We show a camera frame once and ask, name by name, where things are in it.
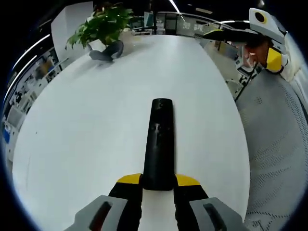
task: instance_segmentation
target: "gray mesh fabric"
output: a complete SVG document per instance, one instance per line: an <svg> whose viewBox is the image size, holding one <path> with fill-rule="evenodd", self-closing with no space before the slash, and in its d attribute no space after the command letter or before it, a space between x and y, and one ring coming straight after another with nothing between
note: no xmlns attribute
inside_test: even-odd
<svg viewBox="0 0 308 231"><path fill-rule="evenodd" d="M288 221L308 184L308 126L291 85L262 71L236 102L250 160L245 225L276 231Z"/></svg>

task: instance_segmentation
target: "black cylinder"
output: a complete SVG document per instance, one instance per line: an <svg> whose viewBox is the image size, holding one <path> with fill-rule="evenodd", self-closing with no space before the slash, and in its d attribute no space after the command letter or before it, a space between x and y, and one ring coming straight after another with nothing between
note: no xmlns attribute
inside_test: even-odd
<svg viewBox="0 0 308 231"><path fill-rule="evenodd" d="M147 190L173 189L174 126L173 104L170 99L155 99L152 102L141 182Z"/></svg>

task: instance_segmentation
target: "white table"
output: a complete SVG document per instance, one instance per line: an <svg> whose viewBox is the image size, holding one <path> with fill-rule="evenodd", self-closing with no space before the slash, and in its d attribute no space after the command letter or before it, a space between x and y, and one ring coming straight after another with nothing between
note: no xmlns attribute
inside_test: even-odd
<svg viewBox="0 0 308 231"><path fill-rule="evenodd" d="M244 129L220 72L193 39L138 37L134 52L99 65L85 55L34 102L13 160L17 194L44 231L142 173L151 103L174 103L177 173L199 180L242 218L249 160ZM172 192L144 191L139 230L177 230Z"/></svg>

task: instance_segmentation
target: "yellow trim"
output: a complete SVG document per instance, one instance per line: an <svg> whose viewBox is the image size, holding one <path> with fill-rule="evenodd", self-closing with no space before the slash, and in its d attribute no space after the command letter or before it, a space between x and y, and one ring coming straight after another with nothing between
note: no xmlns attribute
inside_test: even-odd
<svg viewBox="0 0 308 231"><path fill-rule="evenodd" d="M140 173L127 175L117 181L117 183L139 184Z"/></svg>
<svg viewBox="0 0 308 231"><path fill-rule="evenodd" d="M266 69L272 72L278 72L282 68L282 55L278 51L269 48L269 53L267 57L267 66Z"/></svg>
<svg viewBox="0 0 308 231"><path fill-rule="evenodd" d="M222 30L222 29L215 29L215 30L212 30L212 31L210 31L210 32L205 33L204 35L208 35L208 34L214 32L214 31L223 31L223 30Z"/></svg>
<svg viewBox="0 0 308 231"><path fill-rule="evenodd" d="M255 11L255 13L261 14L261 15L263 16L263 18L264 18L264 22L260 22L259 20L257 20L257 21L258 21L259 23L266 24L266 22L267 22L268 20L267 20L267 18L265 17L264 13L259 12L259 11Z"/></svg>
<svg viewBox="0 0 308 231"><path fill-rule="evenodd" d="M176 174L179 186L191 186L200 185L200 182L191 177L186 177L184 175Z"/></svg>

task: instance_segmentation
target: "green leaves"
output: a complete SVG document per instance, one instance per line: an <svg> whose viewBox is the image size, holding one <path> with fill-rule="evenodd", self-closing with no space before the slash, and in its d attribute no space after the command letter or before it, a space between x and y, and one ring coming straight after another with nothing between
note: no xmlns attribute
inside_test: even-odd
<svg viewBox="0 0 308 231"><path fill-rule="evenodd" d="M117 41L122 30L128 27L132 13L132 9L125 9L119 3L105 9L104 12L97 12L89 22L86 21L78 27L67 43L73 48L78 42L85 48L89 42L99 39L108 46Z"/></svg>

